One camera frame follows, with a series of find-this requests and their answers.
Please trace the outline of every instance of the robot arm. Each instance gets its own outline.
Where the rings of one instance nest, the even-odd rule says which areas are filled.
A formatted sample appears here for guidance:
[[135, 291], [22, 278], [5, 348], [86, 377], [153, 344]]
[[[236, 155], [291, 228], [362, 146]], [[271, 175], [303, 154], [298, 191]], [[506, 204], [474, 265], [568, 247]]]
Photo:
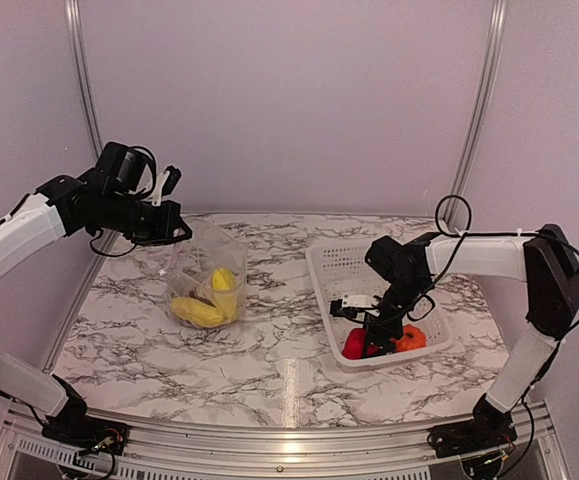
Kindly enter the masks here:
[[510, 411], [545, 373], [572, 325], [579, 309], [579, 263], [566, 248], [568, 242], [560, 227], [545, 225], [537, 234], [453, 238], [428, 233], [404, 245], [382, 237], [373, 242], [365, 261], [389, 282], [389, 289], [382, 298], [364, 304], [357, 300], [354, 305], [332, 304], [332, 311], [348, 306], [364, 311], [371, 308], [364, 328], [367, 338], [373, 331], [371, 338], [375, 339], [385, 326], [388, 335], [400, 332], [402, 336], [403, 318], [433, 288], [438, 275], [499, 276], [527, 284], [525, 331], [475, 406], [474, 419], [431, 430], [430, 444], [439, 457], [500, 445], [506, 437], [517, 438]]
[[[146, 166], [152, 172], [153, 187], [136, 192]], [[152, 157], [135, 147], [107, 144], [94, 168], [77, 179], [54, 178], [0, 219], [0, 278], [81, 228], [92, 235], [111, 229], [144, 246], [191, 238], [191, 230], [180, 217], [180, 205], [161, 200], [180, 176], [173, 167], [156, 176]], [[0, 394], [44, 413], [48, 421], [43, 435], [66, 443], [92, 448], [106, 438], [106, 429], [126, 430], [121, 424], [86, 416], [86, 403], [66, 382], [3, 352]], [[120, 453], [122, 445], [118, 442], [114, 448], [114, 453]]]

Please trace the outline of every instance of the white plastic basket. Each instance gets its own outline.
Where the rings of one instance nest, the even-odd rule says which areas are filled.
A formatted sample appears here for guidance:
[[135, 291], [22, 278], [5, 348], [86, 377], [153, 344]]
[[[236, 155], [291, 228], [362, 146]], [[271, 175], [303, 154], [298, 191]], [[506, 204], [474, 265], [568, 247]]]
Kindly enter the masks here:
[[[357, 324], [344, 318], [332, 317], [329, 306], [332, 300], [343, 295], [383, 295], [389, 284], [365, 263], [365, 254], [372, 240], [342, 240], [318, 243], [307, 249], [307, 264], [318, 299], [318, 307], [325, 324], [327, 337], [336, 361], [348, 368], [378, 368], [400, 363], [437, 352], [451, 345], [453, 334], [439, 303], [422, 320], [415, 322], [427, 337], [427, 346], [408, 352], [392, 353], [373, 358], [349, 360], [342, 350], [349, 332]], [[429, 308], [421, 307], [422, 313]]]

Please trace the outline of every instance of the clear plastic container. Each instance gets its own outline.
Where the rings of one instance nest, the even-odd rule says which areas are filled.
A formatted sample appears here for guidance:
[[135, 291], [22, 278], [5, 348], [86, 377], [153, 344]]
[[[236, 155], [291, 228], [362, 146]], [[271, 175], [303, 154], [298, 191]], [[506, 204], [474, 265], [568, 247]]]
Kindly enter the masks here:
[[193, 238], [178, 244], [167, 267], [167, 311], [174, 321], [214, 328], [245, 316], [247, 244], [200, 218]]

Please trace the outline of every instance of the white marble countertop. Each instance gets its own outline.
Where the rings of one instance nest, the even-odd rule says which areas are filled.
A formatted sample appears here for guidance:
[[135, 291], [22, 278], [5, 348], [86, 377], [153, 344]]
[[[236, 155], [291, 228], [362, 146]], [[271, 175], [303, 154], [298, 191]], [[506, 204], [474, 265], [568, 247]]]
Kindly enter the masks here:
[[[442, 281], [433, 297], [451, 347], [407, 363], [349, 373], [335, 362], [305, 250], [318, 239], [408, 241], [433, 221], [346, 215], [212, 214], [249, 244], [247, 318], [196, 330], [172, 321], [158, 271], [169, 248], [108, 259], [54, 373], [90, 407], [214, 425], [377, 425], [470, 412], [508, 353], [476, 283]], [[124, 240], [116, 245], [125, 248]]]

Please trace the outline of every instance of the banana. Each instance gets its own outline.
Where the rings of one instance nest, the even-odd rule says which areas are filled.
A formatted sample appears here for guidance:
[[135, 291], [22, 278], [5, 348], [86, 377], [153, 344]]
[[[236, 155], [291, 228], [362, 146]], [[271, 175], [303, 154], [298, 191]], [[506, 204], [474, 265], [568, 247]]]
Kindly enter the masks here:
[[211, 274], [211, 289], [214, 291], [212, 301], [220, 310], [227, 322], [236, 319], [238, 313], [237, 292], [229, 292], [236, 288], [236, 277], [228, 268], [216, 268]]
[[171, 311], [183, 320], [203, 328], [218, 327], [229, 321], [216, 307], [190, 297], [175, 297], [171, 301]]

